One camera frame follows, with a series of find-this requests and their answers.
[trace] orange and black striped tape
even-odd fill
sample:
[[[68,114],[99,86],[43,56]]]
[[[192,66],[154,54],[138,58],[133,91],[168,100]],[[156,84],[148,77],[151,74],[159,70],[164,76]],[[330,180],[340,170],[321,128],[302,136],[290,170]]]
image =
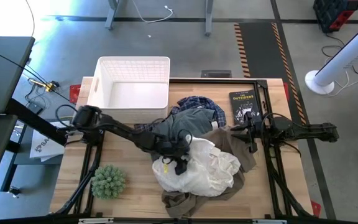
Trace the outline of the orange and black striped tape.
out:
[[[288,77],[288,79],[290,81],[290,86],[291,86],[291,89],[292,89],[293,97],[295,99],[296,107],[298,108],[299,116],[301,118],[302,124],[306,124],[305,116],[303,115],[302,106],[301,106],[301,103],[299,101],[298,92],[297,92],[297,90],[295,88],[295,84],[293,83],[292,74],[291,74],[291,71],[290,71],[290,69],[288,67],[287,57],[285,56],[284,49],[283,49],[283,44],[281,42],[280,35],[278,34],[277,24],[272,22],[272,27],[273,27],[274,35],[276,36],[276,41],[277,41],[277,44],[278,44],[278,48],[280,49],[281,58],[283,59],[285,72],[287,73],[287,77]]]
[[[236,33],[237,45],[239,46],[242,73],[243,73],[244,77],[250,78],[251,75],[249,73],[246,49],[244,48],[244,43],[242,41],[240,25],[237,23],[234,24],[234,32]]]

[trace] floor mat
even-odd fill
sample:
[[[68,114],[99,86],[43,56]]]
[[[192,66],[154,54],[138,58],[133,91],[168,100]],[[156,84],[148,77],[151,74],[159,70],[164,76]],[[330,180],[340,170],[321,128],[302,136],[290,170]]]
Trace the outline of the floor mat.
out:
[[[234,24],[243,75],[246,78],[281,78],[288,87],[292,120],[306,124],[301,93],[293,72],[287,45],[276,23]]]

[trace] wooden table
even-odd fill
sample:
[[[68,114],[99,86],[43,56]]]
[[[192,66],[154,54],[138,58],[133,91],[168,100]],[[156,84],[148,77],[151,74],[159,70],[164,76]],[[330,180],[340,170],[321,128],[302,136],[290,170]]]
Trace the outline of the wooden table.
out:
[[[84,77],[77,106],[86,104],[92,77]],[[268,90],[273,112],[290,118],[287,98],[281,79],[268,79]],[[233,114],[228,98],[229,92],[252,89],[244,84],[171,84],[170,107],[179,99],[191,95],[201,95],[212,99],[226,114],[227,124],[233,125]],[[192,218],[264,218],[273,216],[272,199],[267,176],[264,150],[257,139],[259,150],[254,154],[257,165],[245,174],[244,187],[227,201],[208,201]],[[150,155],[136,148],[133,143],[111,133],[106,133],[101,156],[101,166],[113,164],[127,174],[126,189],[114,200],[95,199],[93,215],[103,212],[104,217],[168,218],[161,201],[162,188],[153,172]],[[70,144],[60,166],[50,211],[55,212],[67,201],[77,188],[85,144]],[[282,147],[282,161],[288,188],[304,209],[312,213],[308,187],[303,173],[300,155],[290,147]],[[277,187],[280,208],[284,212],[282,194]],[[81,209],[84,209],[89,185],[84,191]]]

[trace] book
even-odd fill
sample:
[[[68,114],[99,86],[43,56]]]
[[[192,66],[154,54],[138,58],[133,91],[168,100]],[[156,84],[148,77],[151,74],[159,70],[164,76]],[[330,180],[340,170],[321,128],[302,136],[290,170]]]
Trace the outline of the book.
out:
[[[63,125],[60,122],[52,122],[52,125],[62,128]],[[61,155],[65,152],[65,147],[56,143],[55,141],[45,137],[40,134],[38,131],[34,130],[32,133],[31,141],[31,159],[41,159],[41,161],[46,161],[52,157]]]
[[[246,112],[251,113],[253,121],[262,121],[255,90],[232,92],[229,97],[235,125],[244,124]]]

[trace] gray floor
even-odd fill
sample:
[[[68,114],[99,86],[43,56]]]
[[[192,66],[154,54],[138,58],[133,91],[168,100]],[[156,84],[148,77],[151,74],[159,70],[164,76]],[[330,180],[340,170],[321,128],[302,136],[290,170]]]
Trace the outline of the gray floor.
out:
[[[35,16],[37,39],[30,65],[46,79],[58,81],[65,96],[68,96],[70,85],[79,84],[83,76],[92,76],[97,59],[107,55],[167,56],[171,58],[173,77],[199,77],[204,69],[229,69],[235,77],[242,76],[232,23],[214,23],[210,38],[203,35],[204,24],[198,22],[117,22],[115,29],[110,32],[104,29],[103,22],[42,19],[47,15],[106,17],[106,0],[29,2]],[[204,17],[204,0],[137,0],[136,3],[145,17],[166,15],[164,5],[172,8],[176,17]],[[312,3],[313,0],[277,0],[282,19],[314,19]],[[4,11],[9,20],[1,19],[0,14],[0,35],[28,35],[32,22],[25,3],[7,2],[5,6],[8,9],[15,7],[15,10]],[[123,1],[120,10],[119,17],[138,17],[131,0]],[[215,0],[214,17],[272,19],[273,12],[270,0]],[[358,19],[358,11],[352,19]],[[285,24],[284,31],[310,121],[332,122],[338,126],[341,136],[335,144],[317,142],[337,218],[358,222],[358,85],[334,98],[324,98],[310,92],[303,81],[305,73],[323,65],[325,56],[320,52],[322,46],[337,43],[326,38],[316,25]],[[346,25],[335,36],[348,41],[357,32],[358,25]],[[358,80],[358,75],[349,74],[351,81]],[[339,81],[346,81],[345,74]],[[27,79],[21,78],[14,97],[25,103],[23,96],[29,90]],[[44,118],[53,118],[55,108],[66,103],[51,93],[45,94],[45,99],[48,109],[42,114]],[[62,110],[61,115],[69,116],[71,111]],[[300,142],[300,150],[303,152],[311,199],[322,204],[305,142]],[[10,157],[7,152],[1,162],[0,185]],[[20,166],[14,177],[14,185],[26,190],[18,199],[0,193],[0,218],[47,214],[57,173],[57,166]]]

